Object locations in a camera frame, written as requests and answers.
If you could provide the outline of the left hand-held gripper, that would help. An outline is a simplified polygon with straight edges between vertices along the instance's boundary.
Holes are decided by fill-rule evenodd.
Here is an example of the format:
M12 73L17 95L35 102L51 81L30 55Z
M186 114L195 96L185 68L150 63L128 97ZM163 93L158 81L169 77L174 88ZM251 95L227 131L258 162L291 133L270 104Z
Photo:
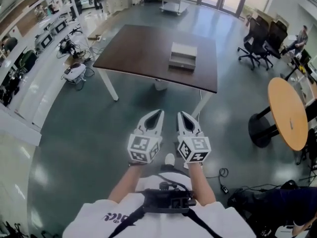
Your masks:
M130 134L128 153L132 161L151 163L160 151L162 142L164 111L154 110L144 115L137 125L137 129Z

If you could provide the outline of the white table leg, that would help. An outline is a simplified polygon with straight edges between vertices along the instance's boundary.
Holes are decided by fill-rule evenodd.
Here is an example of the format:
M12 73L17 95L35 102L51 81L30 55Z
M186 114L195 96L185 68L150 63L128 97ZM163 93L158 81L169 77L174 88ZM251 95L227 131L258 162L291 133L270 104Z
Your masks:
M191 114L191 116L194 118L196 118L199 115L199 113L201 112L203 107L207 104L207 102L209 101L209 99L213 95L212 92L203 91L203 90L200 90L199 93L200 93L201 99Z
M118 101L119 97L118 97L118 95L117 95L117 93L116 93L116 91L115 91L115 89L110 81L110 78L108 77L106 70L98 68L98 72L99 72L107 90L109 91L110 95L112 96L113 100Z

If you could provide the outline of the white shelving unit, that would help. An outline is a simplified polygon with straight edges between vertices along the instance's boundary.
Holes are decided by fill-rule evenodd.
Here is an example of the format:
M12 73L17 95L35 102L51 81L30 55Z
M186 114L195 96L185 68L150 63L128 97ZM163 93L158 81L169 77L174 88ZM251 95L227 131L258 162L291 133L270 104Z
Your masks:
M0 66L0 108L41 129L65 82L70 60L81 60L86 41L75 0L37 23Z

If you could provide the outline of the person's right forearm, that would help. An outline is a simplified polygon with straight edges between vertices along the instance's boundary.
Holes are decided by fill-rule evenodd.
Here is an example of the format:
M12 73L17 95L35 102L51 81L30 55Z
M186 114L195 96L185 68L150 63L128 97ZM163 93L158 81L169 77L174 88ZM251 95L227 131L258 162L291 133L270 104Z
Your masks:
M188 164L189 176L195 199L202 206L216 202L215 194L205 177L200 163Z

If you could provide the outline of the person's white shoe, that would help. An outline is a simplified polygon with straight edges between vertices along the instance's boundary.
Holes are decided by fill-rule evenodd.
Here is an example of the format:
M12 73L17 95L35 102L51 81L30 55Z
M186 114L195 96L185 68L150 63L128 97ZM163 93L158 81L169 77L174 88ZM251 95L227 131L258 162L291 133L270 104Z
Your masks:
M175 156L172 153L168 153L164 161L165 165L173 166L175 165Z

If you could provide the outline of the person's white shirt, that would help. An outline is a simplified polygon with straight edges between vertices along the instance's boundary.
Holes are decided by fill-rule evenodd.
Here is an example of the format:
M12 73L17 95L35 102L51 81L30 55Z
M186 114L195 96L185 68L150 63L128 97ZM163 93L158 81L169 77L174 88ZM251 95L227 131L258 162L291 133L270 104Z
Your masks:
M163 173L163 177L175 180L192 189L190 176ZM150 176L142 179L145 188L157 188L161 178ZM115 228L144 202L140 193L128 194L120 203L108 199L85 203L75 219L67 226L62 238L109 238ZM246 221L233 208L225 208L220 202L200 205L196 200L192 210L221 238L256 238ZM182 214L146 213L114 238L215 238L206 229Z

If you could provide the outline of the white device on floor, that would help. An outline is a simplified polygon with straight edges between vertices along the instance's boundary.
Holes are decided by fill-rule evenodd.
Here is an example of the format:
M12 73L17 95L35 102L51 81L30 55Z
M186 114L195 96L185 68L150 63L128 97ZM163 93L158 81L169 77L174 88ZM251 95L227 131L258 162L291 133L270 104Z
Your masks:
M63 73L63 79L72 84L78 84L79 82L85 82L86 66L83 63L74 63Z

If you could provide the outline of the white box tray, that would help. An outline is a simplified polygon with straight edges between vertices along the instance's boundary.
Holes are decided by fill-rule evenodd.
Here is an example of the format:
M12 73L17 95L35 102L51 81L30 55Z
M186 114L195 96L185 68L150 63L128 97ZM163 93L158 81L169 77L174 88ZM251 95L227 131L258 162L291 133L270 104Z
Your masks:
M195 70L196 56L172 52L169 58L169 66Z

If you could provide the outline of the person's left forearm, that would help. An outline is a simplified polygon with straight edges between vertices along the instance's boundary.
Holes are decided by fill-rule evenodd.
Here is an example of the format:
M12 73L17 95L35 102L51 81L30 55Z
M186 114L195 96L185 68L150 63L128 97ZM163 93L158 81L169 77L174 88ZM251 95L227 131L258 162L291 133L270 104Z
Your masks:
M120 203L128 194L134 193L145 164L132 163L118 184L112 189L108 200Z

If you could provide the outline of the round wooden table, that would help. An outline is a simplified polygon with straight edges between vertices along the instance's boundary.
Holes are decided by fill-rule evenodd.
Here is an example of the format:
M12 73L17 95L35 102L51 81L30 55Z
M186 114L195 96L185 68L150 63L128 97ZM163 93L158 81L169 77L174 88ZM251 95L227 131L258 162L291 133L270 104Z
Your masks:
M268 84L267 94L268 107L253 114L248 122L252 142L265 148L272 137L280 135L292 150L302 150L309 129L306 111L298 93L286 80L275 77Z

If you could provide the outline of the grey platform cart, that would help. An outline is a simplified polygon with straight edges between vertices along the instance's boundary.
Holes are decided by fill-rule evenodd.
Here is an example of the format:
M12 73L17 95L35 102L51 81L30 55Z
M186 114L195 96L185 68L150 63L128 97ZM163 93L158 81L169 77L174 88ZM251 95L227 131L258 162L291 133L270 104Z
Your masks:
M160 11L168 11L181 15L189 7L189 3L185 0L161 0Z

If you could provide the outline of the black chest-mounted device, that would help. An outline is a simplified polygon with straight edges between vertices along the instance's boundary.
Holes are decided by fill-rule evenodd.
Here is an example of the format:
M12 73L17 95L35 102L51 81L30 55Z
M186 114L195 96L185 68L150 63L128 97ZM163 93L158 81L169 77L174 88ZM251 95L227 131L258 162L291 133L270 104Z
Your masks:
M196 206L193 191L180 183L161 182L159 189L145 189L142 210L144 213L183 214Z

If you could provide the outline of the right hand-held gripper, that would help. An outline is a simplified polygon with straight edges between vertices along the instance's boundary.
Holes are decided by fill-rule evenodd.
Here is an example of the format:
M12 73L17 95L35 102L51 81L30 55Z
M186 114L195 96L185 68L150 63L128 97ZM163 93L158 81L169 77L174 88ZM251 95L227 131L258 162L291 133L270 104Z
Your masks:
M188 113L177 114L177 152L185 163L202 163L211 153L209 138L200 132L199 123Z

